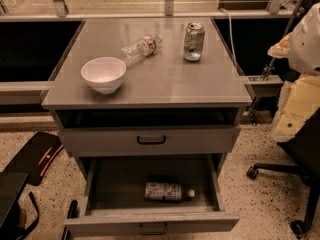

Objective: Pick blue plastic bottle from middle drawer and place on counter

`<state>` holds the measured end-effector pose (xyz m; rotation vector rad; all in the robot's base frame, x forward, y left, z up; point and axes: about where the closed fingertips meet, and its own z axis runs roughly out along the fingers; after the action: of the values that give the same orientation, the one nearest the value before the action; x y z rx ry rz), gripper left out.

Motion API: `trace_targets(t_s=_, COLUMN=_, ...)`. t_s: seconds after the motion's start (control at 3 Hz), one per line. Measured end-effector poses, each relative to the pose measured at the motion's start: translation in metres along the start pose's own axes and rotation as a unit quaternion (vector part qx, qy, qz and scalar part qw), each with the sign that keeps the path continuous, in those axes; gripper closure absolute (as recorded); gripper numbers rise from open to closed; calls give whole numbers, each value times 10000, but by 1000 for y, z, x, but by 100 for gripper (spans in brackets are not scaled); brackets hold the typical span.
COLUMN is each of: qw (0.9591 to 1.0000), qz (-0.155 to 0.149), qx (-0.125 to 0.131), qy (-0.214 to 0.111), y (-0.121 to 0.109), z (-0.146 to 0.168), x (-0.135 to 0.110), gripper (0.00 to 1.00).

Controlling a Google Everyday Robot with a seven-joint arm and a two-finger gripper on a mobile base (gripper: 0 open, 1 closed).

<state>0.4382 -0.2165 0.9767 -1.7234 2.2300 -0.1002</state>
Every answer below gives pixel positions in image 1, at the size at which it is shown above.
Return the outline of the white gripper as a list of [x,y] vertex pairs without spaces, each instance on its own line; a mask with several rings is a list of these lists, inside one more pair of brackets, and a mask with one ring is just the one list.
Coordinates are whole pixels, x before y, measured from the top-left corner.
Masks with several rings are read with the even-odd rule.
[[[288,58],[292,33],[271,46],[267,54],[273,58]],[[271,137],[277,142],[292,139],[306,121],[320,108],[320,77],[302,74],[294,82],[285,81],[274,116]]]

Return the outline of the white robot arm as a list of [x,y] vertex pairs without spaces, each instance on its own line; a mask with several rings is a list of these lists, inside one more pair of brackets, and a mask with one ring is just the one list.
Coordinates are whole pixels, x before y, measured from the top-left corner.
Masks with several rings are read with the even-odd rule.
[[320,108],[320,3],[314,4],[294,30],[271,46],[268,55],[287,58],[300,74],[285,81],[272,122],[271,136],[277,142],[292,139]]

